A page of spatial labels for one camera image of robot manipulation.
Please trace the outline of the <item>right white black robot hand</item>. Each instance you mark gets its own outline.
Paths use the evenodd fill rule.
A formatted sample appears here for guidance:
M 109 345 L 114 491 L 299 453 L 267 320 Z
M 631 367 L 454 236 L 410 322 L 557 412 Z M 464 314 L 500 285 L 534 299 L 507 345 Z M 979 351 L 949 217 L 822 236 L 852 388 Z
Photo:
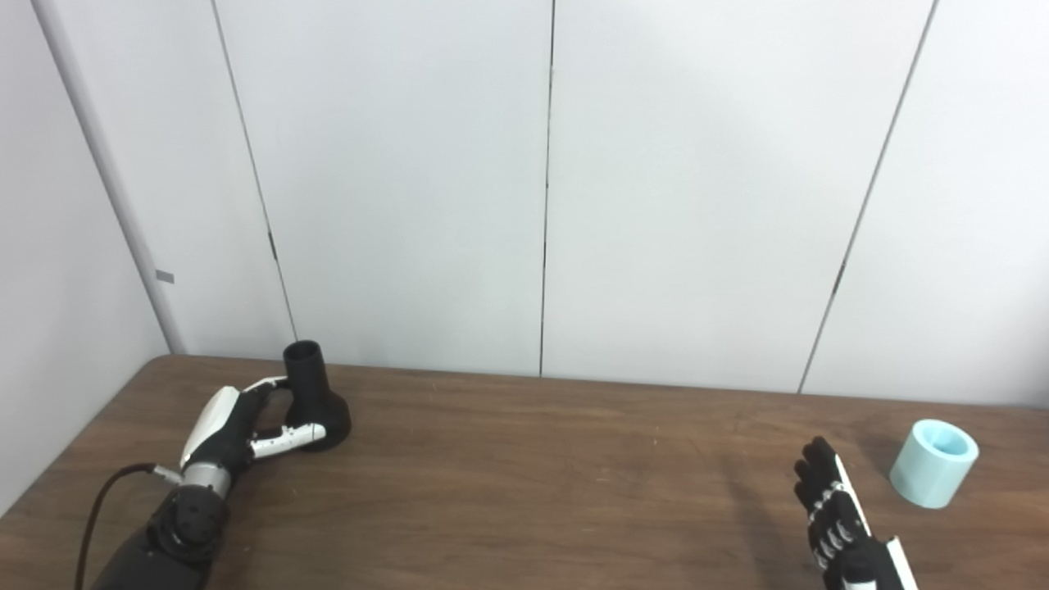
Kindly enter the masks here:
M 847 468 L 823 437 L 802 446 L 794 493 L 808 515 L 808 544 L 825 589 L 917 589 L 899 538 L 870 530 Z

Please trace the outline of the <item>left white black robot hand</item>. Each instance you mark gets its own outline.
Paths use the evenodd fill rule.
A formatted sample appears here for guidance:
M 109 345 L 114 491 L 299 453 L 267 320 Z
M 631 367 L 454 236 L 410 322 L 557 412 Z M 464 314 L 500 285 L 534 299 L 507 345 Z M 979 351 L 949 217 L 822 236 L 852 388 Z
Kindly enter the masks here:
M 327 430 L 318 423 L 285 424 L 269 437 L 257 431 L 256 422 L 270 394 L 290 388 L 288 378 L 282 376 L 262 379 L 243 391 L 224 386 L 214 393 L 184 445 L 179 461 L 184 477 L 195 465 L 220 468 L 237 477 L 255 460 L 324 441 Z

